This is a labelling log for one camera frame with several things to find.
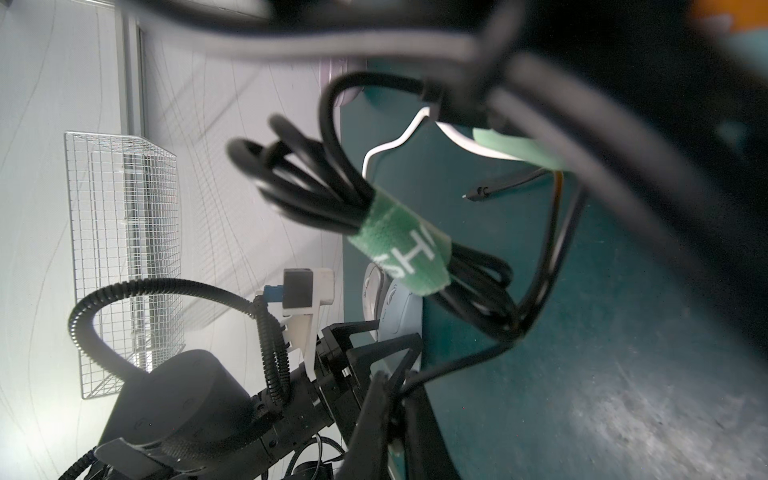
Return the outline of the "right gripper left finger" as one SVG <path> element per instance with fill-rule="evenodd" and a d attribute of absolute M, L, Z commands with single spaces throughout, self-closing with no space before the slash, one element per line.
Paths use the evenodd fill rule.
<path fill-rule="evenodd" d="M 337 479 L 388 479 L 388 445 L 394 390 L 384 372 L 376 372 Z"/>

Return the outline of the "silver wireless mouse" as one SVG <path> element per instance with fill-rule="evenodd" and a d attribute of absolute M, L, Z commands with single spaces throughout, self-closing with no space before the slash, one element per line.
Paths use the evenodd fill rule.
<path fill-rule="evenodd" d="M 365 321 L 378 321 L 392 279 L 375 263 L 367 265 L 362 286 L 362 311 Z"/>

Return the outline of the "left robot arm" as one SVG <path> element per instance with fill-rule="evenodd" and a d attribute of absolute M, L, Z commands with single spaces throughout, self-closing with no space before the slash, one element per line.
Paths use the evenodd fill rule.
<path fill-rule="evenodd" d="M 237 310 L 257 324 L 266 386 L 250 395 L 205 350 L 180 353 L 145 371 L 114 351 L 94 320 L 129 298 L 182 295 Z M 96 479 L 256 479 L 288 454 L 323 446 L 321 432 L 336 426 L 334 446 L 355 478 L 384 473 L 390 428 L 398 426 L 395 389 L 418 360 L 422 341 L 409 334 L 355 347 L 351 337 L 374 321 L 306 327 L 304 360 L 291 367 L 296 317 L 281 323 L 269 312 L 270 290 L 245 299 L 179 278 L 112 284 L 80 300 L 68 329 L 78 349 L 123 383 L 100 443 L 66 472 Z"/>

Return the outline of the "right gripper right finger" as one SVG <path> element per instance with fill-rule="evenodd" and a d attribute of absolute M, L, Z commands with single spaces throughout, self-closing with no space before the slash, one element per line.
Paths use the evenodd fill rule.
<path fill-rule="evenodd" d="M 424 387 L 402 401 L 406 478 L 459 480 Z"/>

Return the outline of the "light blue wireless mouse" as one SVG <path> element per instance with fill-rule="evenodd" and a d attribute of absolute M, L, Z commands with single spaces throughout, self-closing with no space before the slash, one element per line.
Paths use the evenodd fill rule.
<path fill-rule="evenodd" d="M 381 301 L 377 341 L 409 334 L 423 335 L 424 299 L 413 294 L 399 280 L 393 280 Z"/>

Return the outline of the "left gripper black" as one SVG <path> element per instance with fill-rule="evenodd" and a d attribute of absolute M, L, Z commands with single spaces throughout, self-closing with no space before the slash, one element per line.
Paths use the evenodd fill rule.
<path fill-rule="evenodd" d="M 412 333 L 354 347 L 351 337 L 377 331 L 380 322 L 334 323 L 317 340 L 316 387 L 342 439 L 351 443 L 362 405 L 375 373 L 403 382 L 421 365 L 422 337 Z"/>

